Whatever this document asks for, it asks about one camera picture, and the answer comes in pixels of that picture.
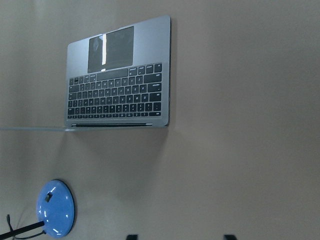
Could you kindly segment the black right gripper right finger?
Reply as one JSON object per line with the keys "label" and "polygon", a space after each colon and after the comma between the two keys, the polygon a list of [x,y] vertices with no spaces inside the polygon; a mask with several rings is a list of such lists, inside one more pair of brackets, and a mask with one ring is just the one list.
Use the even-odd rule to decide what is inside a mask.
{"label": "black right gripper right finger", "polygon": [[236,240],[236,236],[234,234],[224,234],[223,240]]}

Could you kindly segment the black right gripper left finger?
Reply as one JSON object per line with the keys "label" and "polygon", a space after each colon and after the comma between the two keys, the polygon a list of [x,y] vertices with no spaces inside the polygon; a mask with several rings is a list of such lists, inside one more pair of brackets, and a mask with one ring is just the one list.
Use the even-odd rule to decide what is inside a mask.
{"label": "black right gripper left finger", "polygon": [[126,236],[126,240],[138,240],[138,235],[137,234],[128,234]]}

